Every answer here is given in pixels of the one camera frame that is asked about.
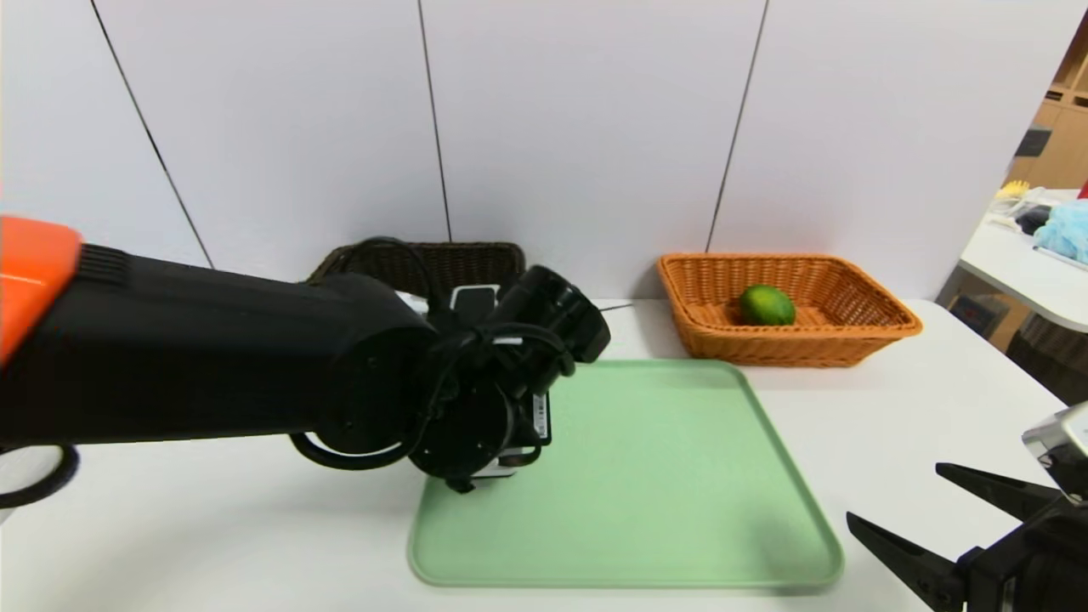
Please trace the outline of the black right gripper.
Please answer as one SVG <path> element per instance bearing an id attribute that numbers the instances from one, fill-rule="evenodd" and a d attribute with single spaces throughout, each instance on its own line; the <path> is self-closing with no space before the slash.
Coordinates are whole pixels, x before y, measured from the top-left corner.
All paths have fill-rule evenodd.
<path id="1" fill-rule="evenodd" d="M 937 462 L 950 484 L 1019 526 L 966 555 L 966 578 L 944 556 L 846 512 L 846 529 L 932 611 L 1085 611 L 1085 507 L 1058 489 Z"/>

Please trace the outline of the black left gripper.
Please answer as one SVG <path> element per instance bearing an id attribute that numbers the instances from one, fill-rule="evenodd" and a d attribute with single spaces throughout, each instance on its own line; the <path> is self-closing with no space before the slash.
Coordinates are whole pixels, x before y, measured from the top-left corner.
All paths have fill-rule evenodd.
<path id="1" fill-rule="evenodd" d="M 541 441 L 541 445 L 548 446 L 552 442 L 551 405 L 549 394 L 526 395 L 520 400 L 522 415 L 532 426 L 534 433 Z"/>

